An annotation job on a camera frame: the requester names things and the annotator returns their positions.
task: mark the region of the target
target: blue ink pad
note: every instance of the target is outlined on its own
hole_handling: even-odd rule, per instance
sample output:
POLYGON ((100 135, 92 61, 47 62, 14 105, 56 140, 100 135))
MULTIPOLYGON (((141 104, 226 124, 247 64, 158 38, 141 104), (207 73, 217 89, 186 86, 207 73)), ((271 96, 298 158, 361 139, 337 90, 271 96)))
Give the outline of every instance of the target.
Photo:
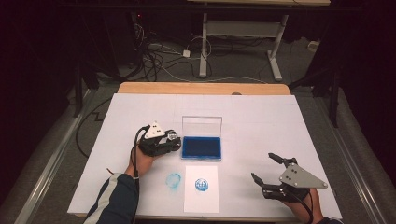
POLYGON ((219 137, 184 137, 181 153, 183 159, 221 160, 219 137))

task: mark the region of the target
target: white card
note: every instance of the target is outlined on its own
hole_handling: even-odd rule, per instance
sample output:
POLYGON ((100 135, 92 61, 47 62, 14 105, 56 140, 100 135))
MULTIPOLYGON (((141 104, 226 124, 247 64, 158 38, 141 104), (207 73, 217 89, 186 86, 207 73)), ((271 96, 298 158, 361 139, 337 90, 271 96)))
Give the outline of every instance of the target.
POLYGON ((217 166, 186 166, 184 212, 219 213, 217 166))

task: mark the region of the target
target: desk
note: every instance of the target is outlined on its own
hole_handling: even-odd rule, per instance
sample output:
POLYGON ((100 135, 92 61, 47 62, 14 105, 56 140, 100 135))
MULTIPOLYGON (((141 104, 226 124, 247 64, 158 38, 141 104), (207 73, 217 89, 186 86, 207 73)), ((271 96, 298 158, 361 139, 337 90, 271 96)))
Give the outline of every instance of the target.
MULTIPOLYGON (((209 3, 238 3, 256 5, 286 5, 286 6, 328 6, 330 0, 189 0, 193 2, 209 3)), ((276 81, 282 80, 279 66, 276 62, 276 53, 282 40, 283 32, 289 15, 283 15, 281 22, 253 22, 253 21, 209 21, 207 13, 204 13, 202 31, 202 49, 200 62, 200 77, 206 77, 207 51, 206 41, 208 35, 234 35, 234 36, 255 36, 274 37, 275 42, 272 50, 267 51, 268 61, 271 65, 276 81)))
MULTIPOLYGON (((104 124, 79 181, 68 213, 85 215, 109 177, 106 168, 123 172, 135 132, 157 120, 181 133, 181 116, 222 116, 221 161, 182 161, 180 151, 157 160, 141 180, 138 218, 293 221, 282 203, 265 200, 250 173, 280 184, 284 166, 268 152, 296 157, 299 164, 329 182, 305 127, 294 96, 284 85, 123 83, 113 97, 104 124), (240 92, 249 95, 226 95, 240 92), (184 213, 184 186, 170 190, 169 174, 185 176, 187 165, 219 167, 219 213, 184 213)), ((340 217, 331 187, 319 190, 322 211, 340 217)))

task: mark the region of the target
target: blue ink smudge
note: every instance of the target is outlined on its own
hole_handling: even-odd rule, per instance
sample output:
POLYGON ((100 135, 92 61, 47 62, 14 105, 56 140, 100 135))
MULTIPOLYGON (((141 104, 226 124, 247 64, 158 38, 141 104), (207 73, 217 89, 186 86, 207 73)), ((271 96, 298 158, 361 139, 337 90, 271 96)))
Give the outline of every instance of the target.
POLYGON ((166 177, 166 185, 173 190, 176 190, 180 183, 181 176, 179 174, 170 174, 166 177))
POLYGON ((197 181, 195 181, 195 188, 199 191, 206 191, 209 188, 209 183, 207 183, 205 179, 197 179, 197 181))

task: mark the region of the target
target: white tabletop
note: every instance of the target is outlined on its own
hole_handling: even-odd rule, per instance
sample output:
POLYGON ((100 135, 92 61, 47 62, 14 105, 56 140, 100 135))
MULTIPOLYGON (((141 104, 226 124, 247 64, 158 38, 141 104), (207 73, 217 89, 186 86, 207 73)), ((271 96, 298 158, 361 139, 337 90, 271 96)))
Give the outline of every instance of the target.
MULTIPOLYGON (((156 160, 142 177, 138 217, 244 220, 290 220, 292 212, 282 203, 266 200, 250 175, 267 184, 280 184, 283 165, 268 158, 273 152, 295 157, 300 166, 329 183, 320 164, 294 96, 246 95, 114 95, 68 213, 86 214, 99 189, 115 173, 125 170, 137 130, 157 120, 163 129, 182 135, 182 116, 222 117, 221 161, 183 161, 181 151, 156 160), (166 178, 185 178, 186 166, 218 166, 219 213, 185 213, 184 184, 169 189, 166 178)), ((332 188, 319 189, 322 212, 341 217, 332 188)))

